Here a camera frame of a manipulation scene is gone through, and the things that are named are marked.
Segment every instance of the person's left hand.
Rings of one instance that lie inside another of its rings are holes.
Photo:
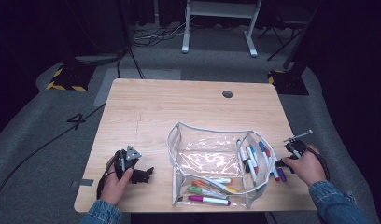
[[[118,180],[118,177],[115,173],[115,167],[112,164],[109,167],[109,175],[106,176],[106,182],[101,192],[100,199],[107,203],[111,203],[114,206],[118,205],[120,200],[123,198],[124,191],[126,190],[126,186],[129,183],[130,177],[132,177],[133,171],[134,169],[132,167],[127,169],[126,172],[124,172],[121,180]]]

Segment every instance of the gray carpet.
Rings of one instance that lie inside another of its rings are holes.
[[[153,71],[171,71],[156,78],[267,83],[267,72],[282,69],[291,46],[267,62],[280,44],[273,32],[257,40],[261,31],[256,30],[253,39],[259,56],[251,58],[242,33],[245,29],[216,27],[192,32],[188,54],[181,53],[182,36],[154,47],[133,47],[133,52],[146,77]],[[286,31],[279,33],[289,36]],[[113,72],[116,63],[101,65],[96,68],[88,91],[46,90],[59,65],[54,64],[40,75],[35,83],[40,93],[0,134],[0,185],[26,156],[71,127],[72,123],[66,122],[68,119],[95,110],[106,99],[109,90],[106,84],[116,76]],[[120,69],[120,76],[126,74],[125,70],[135,70],[129,55],[122,59]],[[368,183],[331,122],[316,76],[306,70],[303,80],[309,96],[279,96],[293,132],[314,131],[303,140],[314,144],[326,158],[332,182],[342,191],[353,191],[359,207],[372,223],[379,223]],[[83,214],[74,210],[77,195],[74,181],[83,176],[103,111],[103,108],[98,110],[77,130],[37,152],[8,180],[0,193],[0,223],[78,223],[81,220]],[[123,223],[129,223],[130,214],[125,215]],[[274,212],[274,215],[278,223],[319,223],[316,212]],[[269,214],[266,216],[269,223],[274,223]]]

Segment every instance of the black cable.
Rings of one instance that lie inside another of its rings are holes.
[[[118,73],[118,78],[120,78],[120,70],[119,70],[119,64],[121,59],[124,57],[124,53],[118,58],[118,63],[117,63],[117,73]]]
[[[127,47],[120,49],[120,50],[110,50],[110,49],[104,49],[104,48],[100,47],[99,45],[97,45],[94,42],[94,40],[89,36],[88,32],[86,32],[85,28],[82,25],[82,22],[78,18],[74,9],[71,8],[70,4],[68,3],[68,0],[65,0],[65,3],[67,4],[69,10],[71,11],[71,14],[74,16],[75,20],[77,21],[77,23],[78,23],[80,29],[82,30],[83,34],[89,39],[89,41],[92,43],[92,45],[94,45],[97,49],[101,50],[102,52],[116,53],[117,54],[117,57],[110,58],[110,59],[102,59],[102,60],[94,60],[94,61],[81,61],[81,60],[77,59],[78,61],[80,61],[81,63],[83,63],[85,65],[103,65],[103,64],[113,63],[116,60],[120,60],[124,56],[124,52],[127,49]]]
[[[50,143],[56,141],[57,139],[59,139],[60,137],[62,137],[63,135],[65,135],[66,133],[69,133],[71,130],[75,129],[78,124],[80,122],[84,122],[86,121],[87,118],[89,118],[91,115],[93,115],[95,112],[97,112],[100,108],[104,107],[106,104],[103,104],[103,105],[100,105],[99,107],[97,107],[95,110],[93,110],[88,116],[86,116],[85,118],[83,118],[82,120],[80,120],[78,123],[74,124],[72,127],[68,128],[67,130],[65,130],[64,132],[60,133],[59,135],[57,135],[56,137],[54,137],[53,139],[51,139],[50,141],[48,141],[47,143],[45,143],[44,145],[42,145],[42,147],[39,147],[37,148],[34,152],[32,152],[30,155],[28,155],[24,160],[22,160],[13,170],[12,172],[10,172],[10,174],[7,176],[7,178],[4,180],[4,182],[2,182],[1,186],[0,186],[0,192],[1,190],[4,188],[5,184],[8,182],[8,180],[13,176],[13,174],[26,162],[28,161],[31,157],[33,157],[38,151],[40,151],[41,149],[43,149],[44,147],[48,146]]]
[[[275,220],[275,216],[273,215],[273,212],[269,212],[269,214],[270,214],[270,216],[272,217],[273,222],[274,222],[275,224],[277,224],[277,220]]]
[[[109,173],[109,168],[111,167],[111,165],[117,160],[118,158],[116,157],[116,155],[114,156],[114,158],[112,158],[112,160],[109,162],[109,164],[106,165],[106,170],[104,171],[103,173],[103,176],[101,178],[105,178],[107,175],[110,175],[110,174],[113,174],[113,173],[116,173],[115,171],[112,171],[111,173]]]
[[[112,171],[112,172],[109,172],[108,174],[106,175],[111,175],[111,174],[115,174],[116,172],[115,171]]]
[[[157,28],[152,34],[148,30],[137,30],[134,35],[134,45],[138,47],[153,47],[163,40],[169,40],[181,35],[181,31],[185,29],[185,23],[174,28]],[[141,40],[147,39],[148,43],[142,43]]]
[[[132,57],[132,59],[133,59],[133,61],[134,61],[135,67],[137,68],[138,73],[139,73],[141,79],[145,79],[145,76],[144,76],[143,72],[141,71],[141,68],[140,68],[139,65],[138,65],[138,61],[135,59],[135,57],[134,57],[134,55],[133,55],[132,48],[129,48],[129,52],[130,52],[130,56]]]
[[[307,151],[313,153],[316,156],[316,158],[318,159],[319,163],[321,163],[322,169],[324,170],[325,178],[327,178],[327,180],[330,181],[331,180],[330,171],[328,170],[327,162],[321,156],[321,154],[317,153],[315,150],[313,150],[310,147],[306,147],[306,146],[299,146],[299,147],[303,147],[304,149],[306,149]]]

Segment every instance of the pink marker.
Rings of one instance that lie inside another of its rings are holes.
[[[229,200],[208,198],[208,197],[203,197],[200,195],[190,195],[188,199],[191,201],[202,202],[202,203],[216,203],[216,204],[222,204],[227,206],[231,205],[231,201]]]

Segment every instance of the blue marker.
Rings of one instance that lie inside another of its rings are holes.
[[[264,149],[264,144],[263,144],[263,142],[259,142],[258,145],[260,145],[260,148],[261,148],[263,157],[264,157],[265,160],[266,160],[266,166],[267,166],[267,165],[269,164],[269,158],[268,158],[267,155],[266,155],[266,150]]]
[[[255,165],[257,167],[257,170],[255,170],[256,174],[258,174],[258,156],[257,152],[255,151],[254,147],[252,145],[249,145],[249,148],[251,149],[252,156],[254,157]]]

